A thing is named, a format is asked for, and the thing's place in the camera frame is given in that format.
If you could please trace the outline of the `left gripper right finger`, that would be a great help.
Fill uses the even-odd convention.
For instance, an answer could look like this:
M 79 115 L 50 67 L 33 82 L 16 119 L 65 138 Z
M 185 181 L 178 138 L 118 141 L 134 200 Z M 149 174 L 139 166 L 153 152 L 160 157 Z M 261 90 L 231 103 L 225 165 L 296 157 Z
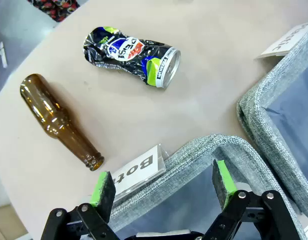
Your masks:
M 224 161 L 214 161 L 212 182 L 222 207 L 202 240 L 233 240 L 242 223 L 253 223 L 261 240 L 301 240 L 281 194 L 238 189 Z

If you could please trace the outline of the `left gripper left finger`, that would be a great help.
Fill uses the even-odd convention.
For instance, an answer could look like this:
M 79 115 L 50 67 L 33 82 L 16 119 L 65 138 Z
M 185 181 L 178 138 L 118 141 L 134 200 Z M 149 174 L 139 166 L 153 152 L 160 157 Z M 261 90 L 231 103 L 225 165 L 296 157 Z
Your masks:
M 70 212 L 63 208 L 51 210 L 41 240 L 119 240 L 108 226 L 115 194 L 110 172 L 102 172 L 89 202 Z

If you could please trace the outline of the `crushed black Pepsi can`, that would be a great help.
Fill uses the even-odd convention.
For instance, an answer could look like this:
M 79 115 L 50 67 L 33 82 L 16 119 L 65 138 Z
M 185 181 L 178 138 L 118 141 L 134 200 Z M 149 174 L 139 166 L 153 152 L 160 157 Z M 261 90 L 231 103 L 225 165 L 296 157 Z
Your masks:
M 95 28 L 84 41 L 85 59 L 94 66 L 124 70 L 145 84 L 167 88 L 181 59 L 181 52 L 165 43 L 138 39 L 120 30 Z

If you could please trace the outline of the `grey fabric basket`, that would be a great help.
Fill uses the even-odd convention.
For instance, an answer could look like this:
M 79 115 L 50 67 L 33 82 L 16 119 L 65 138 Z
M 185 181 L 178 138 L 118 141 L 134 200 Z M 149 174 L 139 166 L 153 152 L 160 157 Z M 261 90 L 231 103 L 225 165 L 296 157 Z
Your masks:
M 308 32 L 237 104 L 238 120 L 308 218 Z
M 170 156 L 162 176 L 113 207 L 111 229 L 121 240 L 145 232 L 207 232 L 221 212 L 212 183 L 212 163 L 221 160 L 234 181 L 248 184 L 257 195 L 282 190 L 248 142 L 237 136 L 203 136 Z

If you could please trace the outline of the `white Bottle label card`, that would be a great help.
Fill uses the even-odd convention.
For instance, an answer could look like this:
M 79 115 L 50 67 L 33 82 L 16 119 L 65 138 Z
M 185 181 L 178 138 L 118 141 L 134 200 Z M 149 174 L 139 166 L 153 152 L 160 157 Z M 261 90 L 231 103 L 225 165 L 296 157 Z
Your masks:
M 162 145 L 158 144 L 112 173 L 116 188 L 114 202 L 118 202 L 165 173 L 164 160 L 168 157 L 169 155 Z

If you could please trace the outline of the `brown glass bottle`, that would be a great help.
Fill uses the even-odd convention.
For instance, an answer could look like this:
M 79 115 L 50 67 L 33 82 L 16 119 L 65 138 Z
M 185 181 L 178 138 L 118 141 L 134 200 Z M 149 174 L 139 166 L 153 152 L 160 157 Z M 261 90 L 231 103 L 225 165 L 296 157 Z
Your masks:
M 104 157 L 71 121 L 69 112 L 48 88 L 40 74 L 27 76 L 20 94 L 45 133 L 59 140 L 91 171 L 97 170 Z

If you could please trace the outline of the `white Plastic label card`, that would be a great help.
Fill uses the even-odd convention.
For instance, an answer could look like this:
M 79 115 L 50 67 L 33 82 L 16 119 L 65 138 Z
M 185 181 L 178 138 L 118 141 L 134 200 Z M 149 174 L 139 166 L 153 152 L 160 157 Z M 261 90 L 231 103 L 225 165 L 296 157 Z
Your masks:
M 308 22 L 293 27 L 256 58 L 285 56 L 306 33 L 308 33 Z

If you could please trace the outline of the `red floral patterned clothing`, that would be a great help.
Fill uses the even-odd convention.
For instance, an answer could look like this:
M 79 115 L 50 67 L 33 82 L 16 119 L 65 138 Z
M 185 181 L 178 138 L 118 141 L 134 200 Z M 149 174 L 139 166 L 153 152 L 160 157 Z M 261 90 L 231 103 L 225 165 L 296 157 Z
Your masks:
M 77 0 L 27 0 L 27 2 L 58 23 L 80 7 Z

